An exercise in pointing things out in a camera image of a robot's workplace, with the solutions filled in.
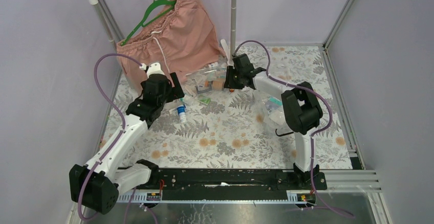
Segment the clear zip bag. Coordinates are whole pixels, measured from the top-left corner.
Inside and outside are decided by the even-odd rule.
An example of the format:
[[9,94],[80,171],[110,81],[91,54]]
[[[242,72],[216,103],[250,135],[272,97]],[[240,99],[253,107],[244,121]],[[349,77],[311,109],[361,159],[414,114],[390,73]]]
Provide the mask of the clear zip bag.
[[[227,69],[227,64],[226,63],[218,64],[217,62],[214,62],[196,72],[186,74],[185,75],[186,80],[181,84],[184,94],[190,97],[195,97],[197,95],[209,93],[209,92],[205,92],[207,83],[211,82],[208,80],[208,75],[212,71],[219,68]],[[223,89],[222,91],[210,91],[210,92],[223,92],[224,90],[225,89]]]

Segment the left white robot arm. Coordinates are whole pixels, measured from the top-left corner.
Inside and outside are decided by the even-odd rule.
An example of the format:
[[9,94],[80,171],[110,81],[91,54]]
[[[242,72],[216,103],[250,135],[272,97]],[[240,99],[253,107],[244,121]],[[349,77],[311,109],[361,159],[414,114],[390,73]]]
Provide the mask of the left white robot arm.
[[72,201],[100,214],[108,213],[119,195],[138,185],[154,188],[159,181],[156,167],[146,160],[121,171],[118,168],[136,141],[160,117],[164,105],[183,98],[184,93],[176,73],[169,77],[151,74],[141,86],[142,93],[127,107],[117,135],[85,165],[74,165],[69,172]]

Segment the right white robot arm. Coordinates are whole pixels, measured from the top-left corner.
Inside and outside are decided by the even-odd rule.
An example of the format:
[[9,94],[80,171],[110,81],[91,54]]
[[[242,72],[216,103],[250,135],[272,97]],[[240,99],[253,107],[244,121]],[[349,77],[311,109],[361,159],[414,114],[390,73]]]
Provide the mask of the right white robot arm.
[[265,68],[255,68],[246,54],[234,56],[232,60],[233,65],[227,67],[224,88],[249,87],[282,102],[285,122],[295,136],[297,150],[293,181],[300,189],[308,188],[319,172],[312,138],[323,116],[317,94],[308,82],[288,84],[268,75]]

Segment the brown medicine bottle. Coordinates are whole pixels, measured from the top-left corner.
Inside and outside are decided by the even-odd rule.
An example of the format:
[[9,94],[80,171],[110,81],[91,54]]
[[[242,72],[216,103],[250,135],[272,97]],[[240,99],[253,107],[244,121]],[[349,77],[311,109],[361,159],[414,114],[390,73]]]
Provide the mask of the brown medicine bottle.
[[222,91],[223,89],[224,89],[224,82],[215,80],[207,83],[205,92]]

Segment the green small medicine box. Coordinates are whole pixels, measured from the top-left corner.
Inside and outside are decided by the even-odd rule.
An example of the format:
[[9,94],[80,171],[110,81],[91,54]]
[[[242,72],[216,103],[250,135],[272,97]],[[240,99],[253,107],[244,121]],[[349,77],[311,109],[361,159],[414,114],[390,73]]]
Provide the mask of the green small medicine box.
[[200,102],[201,104],[208,105],[208,104],[211,102],[211,99],[208,98],[208,97],[200,97],[200,98],[199,98],[199,102]]

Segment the clear plastic kit box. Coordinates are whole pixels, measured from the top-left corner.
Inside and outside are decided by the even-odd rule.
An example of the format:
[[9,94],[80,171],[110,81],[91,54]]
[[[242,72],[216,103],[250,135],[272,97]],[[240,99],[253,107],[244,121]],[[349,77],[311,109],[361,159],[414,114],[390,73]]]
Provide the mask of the clear plastic kit box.
[[270,95],[255,91],[253,93],[255,107],[263,116],[266,131],[276,137],[294,134],[286,123],[282,102]]

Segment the white gauze pack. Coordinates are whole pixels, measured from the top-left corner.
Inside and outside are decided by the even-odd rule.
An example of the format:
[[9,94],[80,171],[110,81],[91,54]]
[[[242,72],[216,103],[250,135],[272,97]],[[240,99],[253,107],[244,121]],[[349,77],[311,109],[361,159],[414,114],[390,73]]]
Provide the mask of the white gauze pack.
[[285,125],[286,118],[284,111],[282,109],[275,109],[271,111],[267,111],[268,118],[271,122],[278,125]]

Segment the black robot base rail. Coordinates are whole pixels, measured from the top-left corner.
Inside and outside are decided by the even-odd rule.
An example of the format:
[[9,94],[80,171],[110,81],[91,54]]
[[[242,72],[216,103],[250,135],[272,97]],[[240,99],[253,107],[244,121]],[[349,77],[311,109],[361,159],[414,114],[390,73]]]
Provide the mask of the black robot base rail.
[[164,201],[288,200],[289,191],[311,193],[328,188],[325,175],[281,169],[162,168],[138,190],[162,194]]

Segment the blue white medicine bottle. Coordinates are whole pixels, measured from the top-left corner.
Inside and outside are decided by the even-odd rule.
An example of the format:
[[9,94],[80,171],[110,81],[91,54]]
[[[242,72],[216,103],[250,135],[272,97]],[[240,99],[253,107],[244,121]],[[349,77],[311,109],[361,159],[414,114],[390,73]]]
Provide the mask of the blue white medicine bottle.
[[185,105],[183,104],[183,105],[179,105],[177,108],[176,108],[176,111],[177,111],[177,113],[178,113],[178,116],[179,116],[179,119],[180,119],[180,122],[182,123],[182,124],[184,124],[184,123],[186,123],[187,122],[187,117],[186,117],[186,111],[185,111]]

